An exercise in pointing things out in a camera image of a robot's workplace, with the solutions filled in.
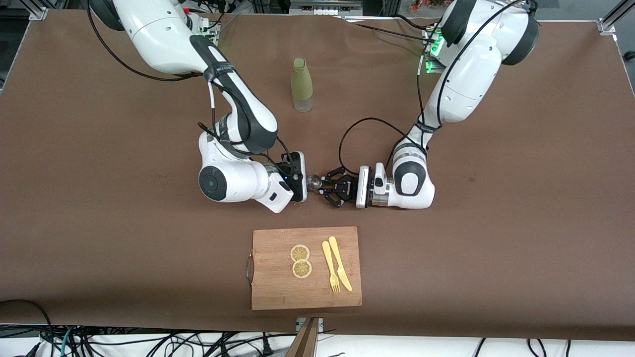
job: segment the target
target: bottle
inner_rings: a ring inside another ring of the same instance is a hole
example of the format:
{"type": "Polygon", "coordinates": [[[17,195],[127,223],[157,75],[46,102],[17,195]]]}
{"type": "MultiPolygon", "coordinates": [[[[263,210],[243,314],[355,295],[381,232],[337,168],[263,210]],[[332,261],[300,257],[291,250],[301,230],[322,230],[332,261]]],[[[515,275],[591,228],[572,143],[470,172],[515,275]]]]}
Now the bottle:
{"type": "Polygon", "coordinates": [[[293,95],[293,106],[298,112],[308,112],[313,108],[313,82],[307,61],[304,58],[293,60],[291,94],[293,95]]]}

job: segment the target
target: yellow knife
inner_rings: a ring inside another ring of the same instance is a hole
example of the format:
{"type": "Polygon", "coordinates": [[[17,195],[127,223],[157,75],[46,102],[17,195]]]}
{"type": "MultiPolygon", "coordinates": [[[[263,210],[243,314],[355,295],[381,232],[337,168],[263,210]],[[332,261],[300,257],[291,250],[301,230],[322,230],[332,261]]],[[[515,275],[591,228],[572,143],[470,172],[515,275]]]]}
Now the yellow knife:
{"type": "Polygon", "coordinates": [[[342,264],[342,258],[340,257],[340,249],[337,246],[337,240],[335,237],[330,236],[328,238],[328,242],[331,245],[331,249],[333,250],[333,254],[335,254],[335,260],[337,260],[337,275],[342,280],[342,284],[346,287],[346,290],[352,291],[353,287],[351,283],[349,283],[349,277],[346,276],[346,272],[344,271],[344,265],[342,264]]]}

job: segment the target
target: table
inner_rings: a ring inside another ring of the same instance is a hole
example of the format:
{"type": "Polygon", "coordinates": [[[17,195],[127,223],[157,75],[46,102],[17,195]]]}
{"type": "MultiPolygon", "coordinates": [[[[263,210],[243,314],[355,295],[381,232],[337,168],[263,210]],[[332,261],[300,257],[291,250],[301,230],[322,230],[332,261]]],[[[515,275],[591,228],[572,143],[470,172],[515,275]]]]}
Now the table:
{"type": "MultiPolygon", "coordinates": [[[[99,29],[153,73],[125,34],[99,29]]],[[[265,15],[240,16],[220,42],[309,173],[338,166],[341,134],[358,119],[411,126],[420,46],[337,18],[265,15]],[[314,80],[307,114],[291,102],[295,57],[314,80]]],[[[424,99],[437,78],[422,77],[424,99]]],[[[106,54],[85,12],[51,10],[31,23],[0,97],[0,299],[36,300],[60,325],[289,331],[315,314],[338,333],[633,340],[628,88],[594,23],[544,23],[535,51],[430,142],[430,209],[336,210],[312,194],[274,215],[199,192],[202,80],[138,77],[106,54]],[[363,306],[250,310],[252,230],[353,225],[363,306]]],[[[362,126],[344,161],[374,164],[397,138],[362,126]]],[[[38,318],[17,306],[0,315],[38,318]]]]}

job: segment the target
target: lemon slice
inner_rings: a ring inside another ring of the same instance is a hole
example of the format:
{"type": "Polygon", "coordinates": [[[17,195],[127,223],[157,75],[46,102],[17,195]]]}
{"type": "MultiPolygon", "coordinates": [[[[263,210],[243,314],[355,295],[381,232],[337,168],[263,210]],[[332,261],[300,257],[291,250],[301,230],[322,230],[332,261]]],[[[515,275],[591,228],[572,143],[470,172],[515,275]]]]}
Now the lemon slice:
{"type": "Polygon", "coordinates": [[[293,275],[295,275],[296,278],[304,279],[307,276],[311,275],[312,269],[313,268],[311,267],[311,263],[309,263],[308,260],[300,259],[293,263],[293,268],[291,270],[293,271],[293,275]]]}
{"type": "Polygon", "coordinates": [[[300,259],[308,259],[309,255],[309,249],[304,244],[298,244],[291,249],[291,259],[293,259],[294,262],[300,259]]]}

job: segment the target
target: white floor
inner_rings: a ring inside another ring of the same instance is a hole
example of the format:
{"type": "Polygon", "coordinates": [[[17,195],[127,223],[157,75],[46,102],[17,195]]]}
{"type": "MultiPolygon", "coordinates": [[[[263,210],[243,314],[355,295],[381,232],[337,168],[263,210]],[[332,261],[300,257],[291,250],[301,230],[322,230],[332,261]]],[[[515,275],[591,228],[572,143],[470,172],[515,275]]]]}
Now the white floor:
{"type": "MultiPolygon", "coordinates": [[[[131,340],[153,339],[165,335],[110,335],[91,339],[93,342],[124,342],[131,340]]],[[[183,338],[191,336],[189,333],[181,335],[183,338]]],[[[235,339],[248,339],[259,337],[260,333],[241,333],[235,339]]],[[[219,333],[204,333],[201,338],[204,342],[215,342],[220,337],[219,333]]],[[[390,336],[359,336],[359,335],[321,335],[317,344],[316,357],[332,357],[340,353],[343,357],[473,357],[480,339],[476,338],[451,338],[451,337],[390,337],[390,336]]],[[[293,337],[275,337],[270,339],[271,348],[274,350],[286,348],[291,345],[293,337]]],[[[27,354],[31,348],[39,342],[37,337],[0,339],[0,357],[16,357],[27,354]]],[[[565,357],[566,341],[543,340],[548,357],[565,357]]],[[[106,357],[137,357],[145,356],[156,342],[143,342],[124,346],[97,346],[95,349],[106,357]]],[[[253,342],[253,345],[262,349],[262,342],[253,342]]],[[[535,350],[542,355],[538,344],[534,341],[535,350]]],[[[37,357],[50,356],[50,345],[42,344],[37,357]]],[[[162,357],[164,353],[170,354],[171,347],[165,344],[159,349],[155,357],[162,357]]],[[[252,356],[255,350],[250,346],[242,346],[229,351],[231,356],[252,356]]],[[[181,347],[173,357],[198,357],[203,354],[200,347],[181,347]]],[[[524,339],[487,339],[479,357],[511,357],[533,355],[527,348],[524,339]]],[[[632,357],[635,356],[635,342],[615,341],[581,341],[574,340],[571,344],[571,357],[632,357]]]]}

